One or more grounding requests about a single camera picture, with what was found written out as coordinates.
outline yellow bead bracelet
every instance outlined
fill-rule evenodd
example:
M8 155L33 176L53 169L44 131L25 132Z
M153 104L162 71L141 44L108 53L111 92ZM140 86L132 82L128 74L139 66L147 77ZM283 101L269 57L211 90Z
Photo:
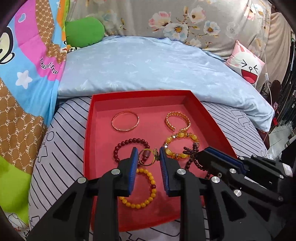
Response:
M187 133L187 132L179 132L177 134L172 135L171 137L168 137L165 140L165 143L163 144L164 148L165 148L165 152L167 155L173 157L173 158L188 158L189 155L184 154L184 153L174 153L172 152L170 149L168 149L168 145L173 141L176 140L177 138L183 138L183 137L189 137L191 138L194 142L197 142L199 144L199 139L196 135L192 134L192 133Z
M148 199L146 199L144 202L142 202L141 204L134 204L134 203L130 203L125 197L119 197L119 199L122 201L123 204L125 204L127 207L131 207L131 208L136 208L136 209L140 209L140 208L144 208L146 207L149 203L151 203L153 201L153 199L156 197L156 183L154 180L154 177L152 176L152 173L149 172L147 169L144 168L137 168L137 173L144 173L147 175L147 177L149 178L149 182L151 184L151 194L150 197Z

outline gold ring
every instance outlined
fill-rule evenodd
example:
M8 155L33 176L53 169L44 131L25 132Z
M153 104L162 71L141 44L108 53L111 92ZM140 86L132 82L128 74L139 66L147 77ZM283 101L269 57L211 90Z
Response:
M135 115L135 116L137 117L137 119L138 119L138 122L137 122L132 128L130 128L130 129L124 129L124 130L123 130L123 129L118 129L118 128L116 128L116 127L113 125L113 121L114 121L114 119L115 119L116 117L118 117L119 115L124 114L124 113L131 113L131 114ZM138 116L135 112L132 112L132 111L130 111L130 110L125 110L125 111L119 112L119 113L117 113L116 115L114 115L114 117L112 118L112 121L111 121L111 125L112 125L112 127L113 127L115 130L117 130L117 131L127 132L127 131L131 131L131 130L135 129L135 128L137 127L137 125L139 124L139 121L140 121L140 118L139 118L139 116Z
M179 132L186 132L186 131L188 131L188 129L189 129L190 125L191 125L191 122L190 122L189 118L186 115L184 115L183 113L181 113L181 112L170 112L170 113L167 114L167 116L165 118L165 123L168 126L168 128L170 128L172 131L175 131L176 130L176 128L168 121L168 118L170 116L172 116L172 115L180 116L180 117L182 117L187 122L187 127L180 129Z
M145 165L144 163L142 163L142 161L140 159L140 156L141 156L142 152L145 151L145 150L149 150L149 151L151 151L153 153L153 161L149 165ZM145 149L141 150L140 153L139 153L139 156L138 156L138 161L142 166L145 166L145 167L151 166L153 163L155 163L154 151L152 151L151 149L148 149L148 148L145 148Z

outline white cable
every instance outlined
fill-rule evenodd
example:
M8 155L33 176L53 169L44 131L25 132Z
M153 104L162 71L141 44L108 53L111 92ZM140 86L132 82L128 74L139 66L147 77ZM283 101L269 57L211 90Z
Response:
M260 28L260 31L261 31L261 37L262 37L262 42L263 42L262 27L261 27L261 24L260 24L260 21L259 21L259 18L258 18L257 9L255 8L255 5L254 5L253 2L251 1L251 7L252 7L252 5L253 5L253 7L254 7L254 9L255 9L255 12L256 12L256 15L257 15L256 17L257 17L257 20L258 20L258 23L259 23L259 28ZM267 87L268 87L268 89L269 89L269 94L270 94L270 104L271 104L271 107L272 107L271 91L270 91L270 88L269 88L269 86L268 86L269 78L268 78L268 73L267 73L267 62L266 62L265 48L263 48L263 54L264 54L264 59L265 59L265 70L266 70L266 72L265 72L265 80L266 80L266 85L267 85Z

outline green plush toy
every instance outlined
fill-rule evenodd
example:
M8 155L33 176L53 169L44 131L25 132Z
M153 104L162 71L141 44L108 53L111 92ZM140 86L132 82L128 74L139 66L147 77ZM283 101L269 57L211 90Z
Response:
M66 41L72 47L96 44L104 37L104 25L94 17L66 22Z

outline light blue blanket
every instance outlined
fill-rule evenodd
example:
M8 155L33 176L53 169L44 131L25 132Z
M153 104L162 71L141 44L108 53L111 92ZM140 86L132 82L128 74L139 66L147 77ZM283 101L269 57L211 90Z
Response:
M200 101L240 108L263 131L274 116L266 100L222 61L168 38L108 37L69 53L58 96L158 89L191 90Z

